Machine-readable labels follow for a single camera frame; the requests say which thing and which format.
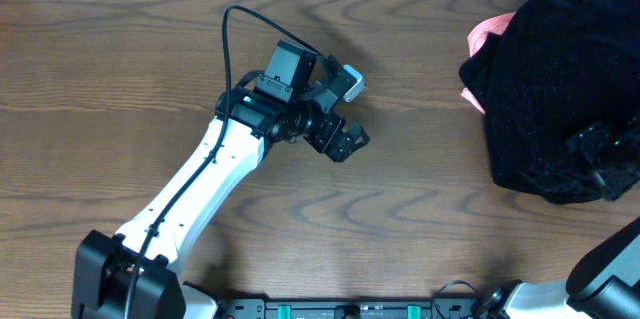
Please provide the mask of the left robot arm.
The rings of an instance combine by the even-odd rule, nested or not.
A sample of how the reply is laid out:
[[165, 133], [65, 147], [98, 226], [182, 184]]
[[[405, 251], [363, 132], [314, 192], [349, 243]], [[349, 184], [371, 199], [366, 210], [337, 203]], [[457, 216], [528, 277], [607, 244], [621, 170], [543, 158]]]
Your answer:
[[212, 318], [218, 302], [179, 278], [200, 234], [272, 146], [304, 139], [334, 162], [367, 145], [357, 123], [335, 112], [366, 87], [334, 56], [281, 40], [267, 67], [223, 93], [185, 164], [113, 236], [91, 231], [75, 257], [74, 318]]

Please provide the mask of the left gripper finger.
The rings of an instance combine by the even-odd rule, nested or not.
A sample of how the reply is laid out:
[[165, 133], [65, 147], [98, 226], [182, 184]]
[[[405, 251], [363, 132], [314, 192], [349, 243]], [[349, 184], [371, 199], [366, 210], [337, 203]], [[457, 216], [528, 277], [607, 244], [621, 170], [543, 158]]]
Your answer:
[[350, 150], [359, 150], [365, 147], [370, 141], [369, 135], [357, 122], [353, 122], [351, 124], [350, 128], [347, 130], [347, 136]]
[[332, 160], [338, 163], [344, 162], [355, 151], [356, 144], [356, 139], [342, 138], [332, 146]]

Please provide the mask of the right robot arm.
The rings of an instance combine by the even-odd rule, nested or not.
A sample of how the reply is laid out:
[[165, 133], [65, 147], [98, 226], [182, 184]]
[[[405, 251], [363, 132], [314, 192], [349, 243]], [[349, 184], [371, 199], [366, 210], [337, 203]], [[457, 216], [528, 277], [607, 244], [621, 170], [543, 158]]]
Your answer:
[[[613, 201], [639, 182], [639, 119], [624, 126], [594, 122], [566, 140], [588, 164], [597, 193]], [[479, 301], [473, 318], [637, 318], [639, 221], [606, 239], [564, 281], [514, 281]]]

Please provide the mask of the black velvet skirt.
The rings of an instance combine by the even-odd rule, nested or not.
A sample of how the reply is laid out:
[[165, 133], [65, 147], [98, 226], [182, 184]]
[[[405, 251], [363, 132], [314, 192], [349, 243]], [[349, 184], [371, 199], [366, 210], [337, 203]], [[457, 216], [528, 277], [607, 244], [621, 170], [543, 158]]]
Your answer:
[[565, 141], [639, 119], [639, 0], [528, 0], [459, 76], [485, 110], [495, 184], [555, 204], [604, 199]]

